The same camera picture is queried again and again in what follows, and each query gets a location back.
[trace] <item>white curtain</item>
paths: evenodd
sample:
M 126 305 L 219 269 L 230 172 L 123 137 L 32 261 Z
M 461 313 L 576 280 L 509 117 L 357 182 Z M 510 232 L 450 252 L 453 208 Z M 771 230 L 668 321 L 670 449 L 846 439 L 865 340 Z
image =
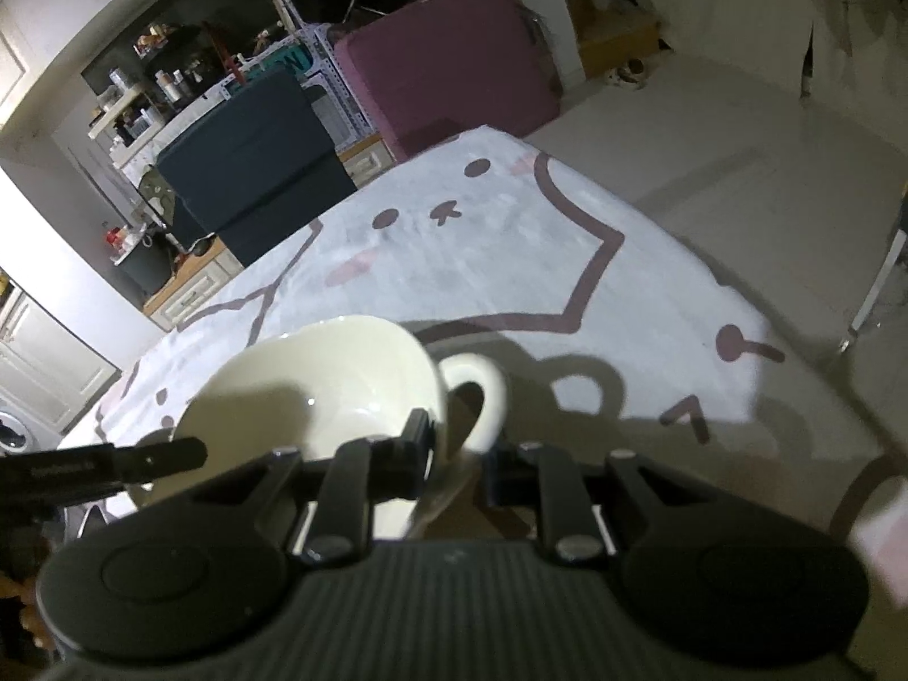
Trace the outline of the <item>white curtain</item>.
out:
M 908 10 L 895 0 L 642 0 L 675 49 L 799 93 L 814 28 L 814 99 L 908 153 Z

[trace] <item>gray tile floor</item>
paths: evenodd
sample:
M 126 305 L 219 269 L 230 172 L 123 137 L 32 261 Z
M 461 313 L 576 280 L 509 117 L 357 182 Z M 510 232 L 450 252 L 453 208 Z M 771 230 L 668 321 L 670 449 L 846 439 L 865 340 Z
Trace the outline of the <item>gray tile floor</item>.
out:
M 691 247 L 908 448 L 908 272 L 833 356 L 885 255 L 908 156 L 809 99 L 679 54 L 643 90 L 589 82 L 529 140 Z

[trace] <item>cream ceramic cup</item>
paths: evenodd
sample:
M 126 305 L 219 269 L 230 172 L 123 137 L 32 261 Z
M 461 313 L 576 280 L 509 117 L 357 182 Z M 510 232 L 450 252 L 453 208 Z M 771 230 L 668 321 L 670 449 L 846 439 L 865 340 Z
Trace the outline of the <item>cream ceramic cup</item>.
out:
M 451 456 L 448 392 L 468 383 L 482 388 L 482 410 Z M 205 465 L 151 489 L 131 489 L 130 496 L 142 507 L 274 448 L 297 447 L 303 459 L 329 459 L 349 440 L 398 436 L 417 407 L 428 411 L 436 429 L 426 492 L 419 503 L 380 504 L 374 515 L 376 537 L 412 536 L 451 503 L 495 443 L 507 413 L 507 387 L 484 356 L 458 354 L 436 364 L 407 330 L 380 318 L 335 318 L 239 353 L 205 384 L 174 433 L 204 442 Z

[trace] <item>white shelf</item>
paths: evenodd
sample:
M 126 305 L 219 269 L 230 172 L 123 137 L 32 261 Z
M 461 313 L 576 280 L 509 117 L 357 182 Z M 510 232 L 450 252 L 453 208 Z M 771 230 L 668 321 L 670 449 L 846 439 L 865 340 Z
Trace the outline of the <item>white shelf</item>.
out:
M 164 128 L 165 123 L 156 123 L 153 124 L 151 128 L 146 129 L 145 132 L 142 135 L 139 135 L 139 137 L 133 142 L 133 144 L 130 145 L 128 149 L 126 149 L 123 157 L 119 161 L 113 162 L 113 166 L 116 169 L 122 169 L 126 164 L 132 161 L 133 158 L 135 158 L 135 154 L 137 154 L 140 150 L 147 146 L 151 142 L 152 138 L 154 138 L 154 136 L 160 133 Z
M 88 137 L 92 140 L 97 140 L 97 137 L 101 135 L 101 131 L 104 130 L 108 125 L 110 125 L 114 120 L 117 119 L 121 114 L 124 113 L 126 108 L 128 108 L 140 95 L 144 94 L 142 87 L 136 85 L 135 87 L 130 87 L 129 90 L 126 90 L 126 93 L 120 99 L 114 103 L 110 110 L 106 111 L 101 117 L 101 120 L 98 120 L 92 126 L 92 129 L 88 131 Z

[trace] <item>metal leg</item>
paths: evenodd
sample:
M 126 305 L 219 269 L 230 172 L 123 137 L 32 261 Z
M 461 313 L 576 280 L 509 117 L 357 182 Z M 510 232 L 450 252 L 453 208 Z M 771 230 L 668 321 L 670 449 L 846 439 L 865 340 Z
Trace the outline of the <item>metal leg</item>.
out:
M 876 300 L 882 291 L 882 285 L 886 283 L 886 279 L 888 279 L 890 272 L 893 270 L 893 267 L 896 265 L 896 262 L 902 253 L 902 249 L 905 247 L 905 241 L 908 241 L 908 235 L 905 235 L 905 231 L 902 229 L 896 230 L 893 244 L 889 247 L 889 253 L 887 253 L 886 260 L 882 263 L 882 267 L 877 273 L 876 279 L 873 280 L 873 286 L 870 287 L 870 291 L 867 292 L 864 302 L 861 303 L 861 309 L 857 310 L 857 314 L 855 315 L 855 319 L 852 320 L 852 324 L 848 326 L 846 337 L 839 343 L 839 353 L 848 350 L 848 347 L 855 342 L 858 331 L 861 329 L 861 325 L 870 317 L 873 305 L 876 304 Z

